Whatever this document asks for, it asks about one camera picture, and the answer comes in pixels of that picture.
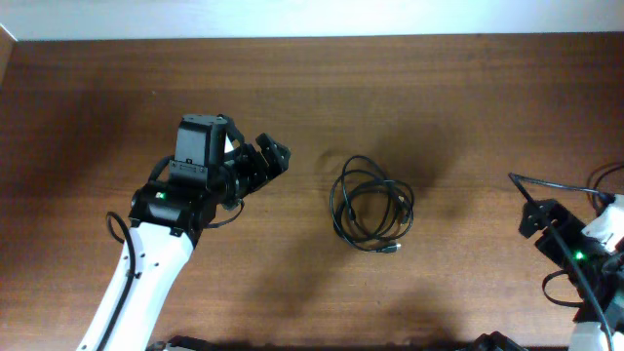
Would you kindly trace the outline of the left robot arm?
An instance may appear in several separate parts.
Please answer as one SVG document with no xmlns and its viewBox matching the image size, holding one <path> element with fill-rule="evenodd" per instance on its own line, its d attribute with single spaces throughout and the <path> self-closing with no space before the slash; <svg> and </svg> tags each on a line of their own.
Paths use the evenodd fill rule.
<svg viewBox="0 0 624 351">
<path fill-rule="evenodd" d="M 283 174 L 290 150 L 268 134 L 248 143 L 226 115 L 186 114 L 175 152 L 136 191 L 126 219 L 106 215 L 122 251 L 78 347 L 144 350 L 167 295 L 201 234 L 219 228 L 217 208 L 240 214 L 246 196 Z"/>
</svg>

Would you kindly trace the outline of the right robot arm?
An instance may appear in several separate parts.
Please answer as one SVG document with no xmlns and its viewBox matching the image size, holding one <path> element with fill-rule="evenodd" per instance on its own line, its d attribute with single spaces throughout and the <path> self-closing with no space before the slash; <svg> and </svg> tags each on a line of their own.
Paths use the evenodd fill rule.
<svg viewBox="0 0 624 351">
<path fill-rule="evenodd" d="M 542 285 L 566 275 L 577 289 L 579 302 L 550 301 L 577 310 L 570 350 L 623 349 L 623 197 L 613 201 L 586 224 L 555 200 L 535 208 L 526 204 L 519 231 L 536 233 L 536 248 L 559 270 Z"/>
</svg>

